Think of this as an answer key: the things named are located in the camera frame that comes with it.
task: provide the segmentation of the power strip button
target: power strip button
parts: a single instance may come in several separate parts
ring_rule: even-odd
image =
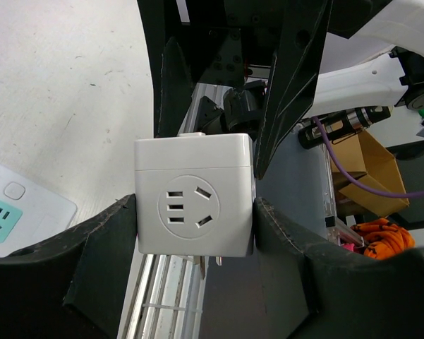
[[[22,198],[23,194],[25,193],[25,187],[17,184],[16,182],[11,182],[6,188],[5,188],[5,196],[7,196],[10,199],[13,200],[19,200]]]

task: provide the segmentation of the open cardboard box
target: open cardboard box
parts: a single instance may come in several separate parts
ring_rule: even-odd
[[[406,193],[395,157],[367,131],[332,148],[344,169],[366,186],[392,193]],[[332,163],[332,176],[340,215],[370,212],[385,217],[409,206],[408,199],[393,199],[368,193],[351,184]]]

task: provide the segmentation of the plug adapter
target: plug adapter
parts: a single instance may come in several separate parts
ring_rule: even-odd
[[[141,253],[252,254],[255,183],[248,134],[135,141],[135,191]]]

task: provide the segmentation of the orange fabric with black pattern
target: orange fabric with black pattern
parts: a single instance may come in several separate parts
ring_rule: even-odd
[[[404,228],[385,218],[351,226],[368,243],[364,256],[386,259],[414,247],[416,242]]]

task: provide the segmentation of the pink object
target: pink object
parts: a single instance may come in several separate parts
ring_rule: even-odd
[[[354,246],[355,246],[355,244],[344,244],[344,245],[341,245],[341,247],[343,247],[344,249],[348,249],[349,251],[352,251],[352,252],[355,252],[354,251]]]

